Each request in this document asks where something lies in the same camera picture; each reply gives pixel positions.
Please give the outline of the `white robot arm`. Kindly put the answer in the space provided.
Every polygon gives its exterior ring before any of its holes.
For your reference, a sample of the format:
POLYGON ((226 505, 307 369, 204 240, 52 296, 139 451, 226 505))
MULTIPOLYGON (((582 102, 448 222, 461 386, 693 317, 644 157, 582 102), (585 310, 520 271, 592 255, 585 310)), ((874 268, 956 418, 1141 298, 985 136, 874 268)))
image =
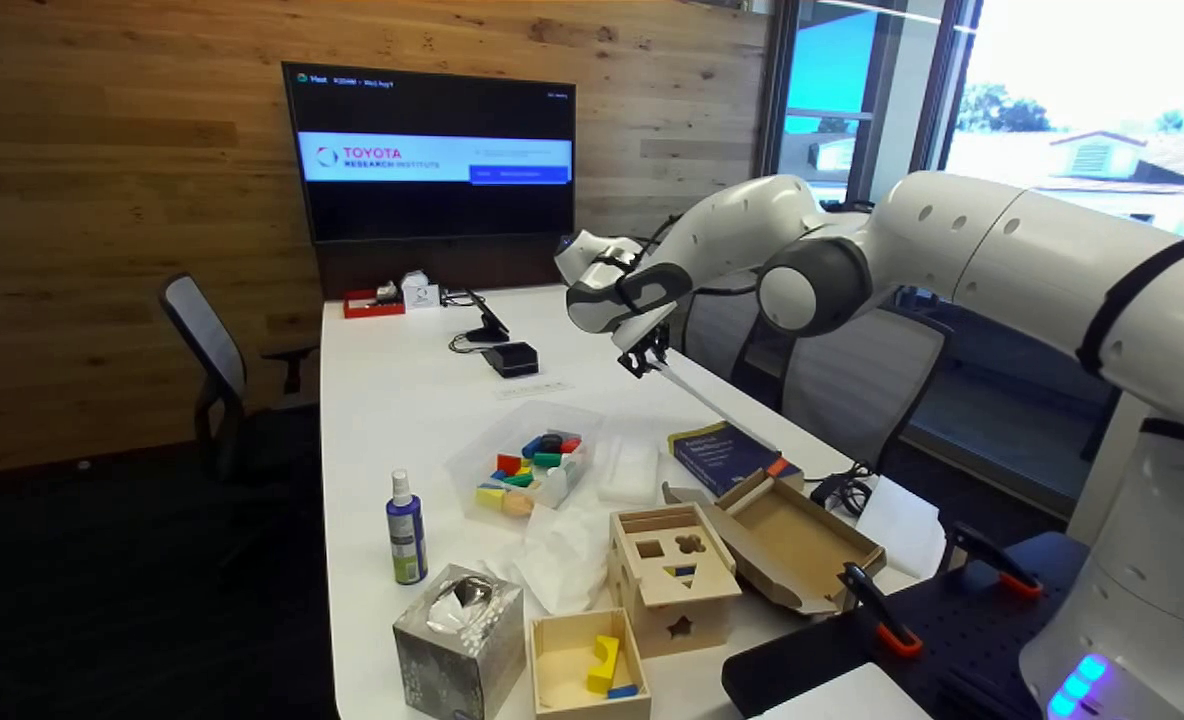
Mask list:
POLYGON ((864 211, 809 181, 738 181, 656 234, 558 245, 569 321, 634 352, 746 276, 783 334, 834 334, 927 293, 1141 407, 1084 569, 1021 644, 1044 720, 1184 720, 1184 234, 1036 188, 911 173, 864 211))

